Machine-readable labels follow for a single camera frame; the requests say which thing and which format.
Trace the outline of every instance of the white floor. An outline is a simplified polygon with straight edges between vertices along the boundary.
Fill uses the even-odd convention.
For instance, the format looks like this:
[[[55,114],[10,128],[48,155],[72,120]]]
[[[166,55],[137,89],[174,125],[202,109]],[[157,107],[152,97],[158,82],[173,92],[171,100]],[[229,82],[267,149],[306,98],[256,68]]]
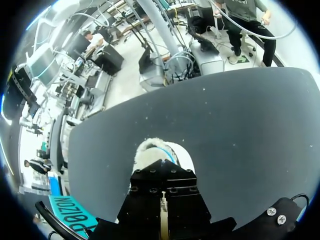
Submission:
[[[149,23],[147,25],[148,29],[153,28],[153,24]],[[191,40],[191,36],[186,34],[186,28],[184,26],[178,26],[181,35],[184,39],[185,44],[188,46]],[[246,63],[237,63],[230,64],[228,62],[229,56],[233,53],[231,50],[231,44],[229,43],[229,38],[225,30],[221,32],[221,39],[216,39],[212,31],[208,31],[202,34],[203,37],[213,42],[216,48],[220,51],[220,55],[225,62],[225,71],[237,70],[237,69],[246,69],[246,68],[257,68],[260,67],[263,57],[263,49],[259,47],[251,38],[247,38],[245,41],[256,46],[256,52],[254,52],[253,57],[249,57],[246,52],[242,52],[242,55],[245,56],[249,62]],[[148,35],[143,32],[142,35],[150,41]],[[165,44],[160,37],[156,28],[150,31],[150,35],[158,46],[160,54],[168,53],[168,50],[165,47]],[[114,77],[107,96],[105,98],[105,107],[109,109],[115,105],[118,105],[122,102],[130,100],[134,97],[137,97],[145,93],[144,89],[139,84],[140,73],[138,61],[144,52],[144,48],[141,47],[141,43],[135,37],[134,34],[129,32],[126,36],[123,36],[120,39],[118,45],[115,46],[115,49],[121,54],[124,58],[122,69]]]

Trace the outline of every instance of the desk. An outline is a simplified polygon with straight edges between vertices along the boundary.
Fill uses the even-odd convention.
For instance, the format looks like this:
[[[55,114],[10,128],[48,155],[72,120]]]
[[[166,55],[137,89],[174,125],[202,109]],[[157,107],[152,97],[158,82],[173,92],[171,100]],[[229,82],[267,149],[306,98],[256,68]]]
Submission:
[[[159,137],[190,153],[211,221],[234,217],[241,227],[281,197],[313,196],[319,104],[310,73],[289,67],[227,71],[146,93],[71,131],[70,192],[94,216],[114,221],[137,146]]]
[[[193,10],[193,9],[195,9],[195,7],[196,7],[196,5],[195,5],[194,3],[182,3],[182,5],[176,4],[176,5],[171,6],[170,9],[167,10],[167,13],[170,14],[170,13],[176,11],[176,10],[177,10],[178,12],[179,12],[179,11],[184,11],[184,10],[186,10],[187,8],[191,8],[191,9]],[[146,15],[146,16],[144,16],[144,17],[142,18],[142,21],[143,21],[143,23],[145,24],[145,23],[147,23],[147,22],[150,21],[150,18],[148,17],[148,15]],[[135,26],[135,27],[137,27],[137,26],[140,26],[141,23],[137,20],[137,21],[133,22],[132,25]],[[133,30],[133,27],[132,27],[131,25],[127,26],[127,27],[121,32],[119,38],[122,37],[125,33],[129,32],[129,31],[131,31],[131,30]]]

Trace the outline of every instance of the metal pole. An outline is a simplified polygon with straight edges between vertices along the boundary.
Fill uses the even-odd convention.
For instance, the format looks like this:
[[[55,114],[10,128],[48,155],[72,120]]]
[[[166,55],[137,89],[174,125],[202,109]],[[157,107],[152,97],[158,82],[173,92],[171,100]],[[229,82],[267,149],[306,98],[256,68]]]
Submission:
[[[145,13],[148,15],[152,21],[155,28],[158,30],[160,36],[162,37],[165,45],[167,46],[171,56],[179,52],[178,46],[171,35],[169,28],[165,20],[162,18],[161,13],[158,11],[156,5],[151,0],[137,0],[140,6],[143,8]]]

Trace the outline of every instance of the plush toy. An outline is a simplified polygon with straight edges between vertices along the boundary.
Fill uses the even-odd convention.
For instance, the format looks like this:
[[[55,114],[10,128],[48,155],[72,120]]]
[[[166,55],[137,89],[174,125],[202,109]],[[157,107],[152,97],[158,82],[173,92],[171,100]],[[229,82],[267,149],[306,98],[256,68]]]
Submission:
[[[148,138],[139,145],[134,157],[132,173],[137,169],[144,169],[159,159],[169,160],[185,170],[191,169],[196,173],[187,150],[177,143],[160,138]]]

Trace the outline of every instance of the white fluffy object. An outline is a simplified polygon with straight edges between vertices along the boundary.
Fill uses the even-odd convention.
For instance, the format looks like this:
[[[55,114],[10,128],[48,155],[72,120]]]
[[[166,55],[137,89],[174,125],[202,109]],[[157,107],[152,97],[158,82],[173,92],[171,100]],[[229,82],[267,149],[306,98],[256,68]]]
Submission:
[[[160,138],[148,138],[143,141],[136,150],[132,172],[137,169],[144,169],[159,159],[167,159],[171,161],[169,155],[162,149],[170,153],[174,162],[177,163],[178,158],[176,154],[173,152],[171,147],[166,144],[166,142]]]

